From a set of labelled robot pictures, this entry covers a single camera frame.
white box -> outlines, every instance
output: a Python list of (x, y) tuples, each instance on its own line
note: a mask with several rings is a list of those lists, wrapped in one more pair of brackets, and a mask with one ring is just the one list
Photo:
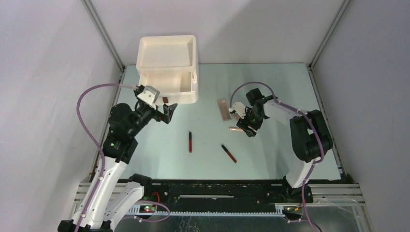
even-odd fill
[(198, 55), (193, 35), (143, 37), (137, 58), (140, 85), (160, 91), (156, 104), (191, 104), (198, 98)]

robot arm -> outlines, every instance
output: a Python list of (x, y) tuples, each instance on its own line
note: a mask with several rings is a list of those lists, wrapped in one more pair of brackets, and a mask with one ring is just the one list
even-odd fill
[(114, 187), (138, 145), (135, 136), (152, 119), (168, 124), (177, 107), (177, 104), (164, 105), (164, 113), (158, 111), (155, 101), (160, 92), (151, 86), (140, 86), (134, 92), (138, 99), (135, 111), (125, 103), (117, 104), (111, 109), (109, 133), (102, 145), (105, 157), (99, 159), (97, 171), (79, 209), (71, 220), (61, 221), (58, 232), (74, 232), (77, 224), (79, 232), (112, 232), (144, 193), (151, 194), (151, 178), (135, 174), (130, 177), (123, 192), (107, 207)]
[[(293, 167), (286, 174), (285, 179), (291, 188), (299, 188), (307, 176), (314, 161), (320, 159), (319, 144), (314, 134), (309, 134), (310, 125), (299, 113), (296, 113), (273, 100), (273, 96), (263, 96), (259, 89), (253, 89), (246, 94), (251, 105), (246, 107), (241, 102), (232, 105), (230, 112), (239, 115), (238, 123), (248, 137), (256, 135), (264, 119), (275, 118), (285, 125), (289, 125), (292, 137), (292, 148), (296, 155)], [(324, 121), (323, 115), (318, 110), (300, 112), (307, 115), (319, 134), (323, 150), (326, 154), (333, 147), (333, 141)]]

white table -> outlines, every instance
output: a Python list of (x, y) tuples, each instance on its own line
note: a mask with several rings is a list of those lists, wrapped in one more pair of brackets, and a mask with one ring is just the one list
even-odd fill
[[(128, 66), (124, 84), (137, 85), (135, 66)], [(318, 109), (318, 103), (305, 64), (209, 64), (199, 66), (199, 100), (179, 105), (169, 125), (151, 121), (137, 136), (139, 143), (122, 174), (134, 173), (153, 179), (281, 179), (289, 171), (295, 154), (289, 127), (273, 118), (264, 120), (256, 137), (230, 131), (236, 121), (222, 121), (217, 99), (229, 98), (248, 81), (264, 82), (280, 100), (296, 108)], [(245, 94), (261, 85), (249, 85), (238, 91), (234, 102), (248, 103)], [(122, 89), (118, 103), (133, 109), (136, 98)], [(188, 151), (188, 133), (192, 131), (193, 152)], [(224, 144), (236, 158), (234, 163), (221, 148)], [(312, 179), (340, 179), (332, 151), (317, 165)]]

red marker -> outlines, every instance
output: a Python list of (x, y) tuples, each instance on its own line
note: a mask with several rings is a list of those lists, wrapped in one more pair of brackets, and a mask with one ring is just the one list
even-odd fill
[(226, 149), (226, 147), (223, 144), (221, 146), (222, 146), (222, 149), (226, 152), (226, 154), (228, 154), (228, 156), (231, 157), (232, 161), (236, 163), (235, 157), (228, 151), (228, 149)]
[(192, 132), (190, 131), (190, 153), (192, 153)]

open box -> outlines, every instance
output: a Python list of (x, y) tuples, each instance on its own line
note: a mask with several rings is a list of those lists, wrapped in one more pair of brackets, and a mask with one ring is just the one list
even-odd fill
[(198, 59), (193, 35), (143, 37), (136, 68), (139, 84), (160, 91), (156, 104), (190, 104), (198, 100)]

